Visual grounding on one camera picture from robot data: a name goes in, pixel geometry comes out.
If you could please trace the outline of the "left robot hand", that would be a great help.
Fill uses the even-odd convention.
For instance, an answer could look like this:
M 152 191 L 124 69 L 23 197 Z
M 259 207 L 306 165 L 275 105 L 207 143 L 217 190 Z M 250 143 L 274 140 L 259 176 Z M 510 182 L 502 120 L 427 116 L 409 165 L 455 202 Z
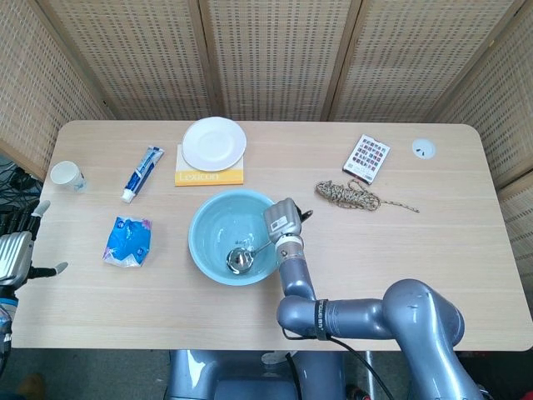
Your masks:
M 48 200 L 34 200 L 26 207 L 1 215 L 1 287 L 17 290 L 28 279 L 50 278 L 68 266 L 61 262 L 55 267 L 32 265 L 32 253 Z

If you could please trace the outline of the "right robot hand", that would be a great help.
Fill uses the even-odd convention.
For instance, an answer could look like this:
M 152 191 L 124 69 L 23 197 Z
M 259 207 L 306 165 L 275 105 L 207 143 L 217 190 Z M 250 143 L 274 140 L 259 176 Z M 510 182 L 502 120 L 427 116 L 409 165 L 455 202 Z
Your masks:
M 270 241 L 277 243 L 284 236 L 299 236 L 301 225 L 312 214 L 312 210 L 303 212 L 290 197 L 271 205 L 263 212 Z

